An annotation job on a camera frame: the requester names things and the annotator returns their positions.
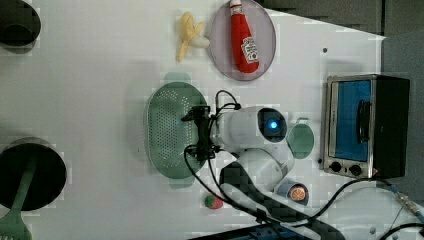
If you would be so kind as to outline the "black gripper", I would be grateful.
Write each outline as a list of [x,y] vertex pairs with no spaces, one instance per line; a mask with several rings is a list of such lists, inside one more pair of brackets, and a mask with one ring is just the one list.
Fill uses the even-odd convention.
[[183,122],[193,121],[197,127],[197,143],[186,147],[185,151],[197,161],[213,159],[217,152],[211,140],[209,106],[193,106],[188,113],[181,118]]

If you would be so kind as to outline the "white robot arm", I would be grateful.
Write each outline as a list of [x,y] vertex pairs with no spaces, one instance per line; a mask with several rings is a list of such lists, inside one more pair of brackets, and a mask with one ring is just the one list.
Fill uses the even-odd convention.
[[217,182],[232,207],[262,222],[306,227],[320,240],[346,240],[335,227],[285,204],[273,192],[294,166],[288,126],[278,110],[260,106],[212,115],[208,106],[194,106],[182,120],[194,122],[198,130],[198,142],[184,149],[186,156],[209,161],[227,151],[236,157],[220,170]]

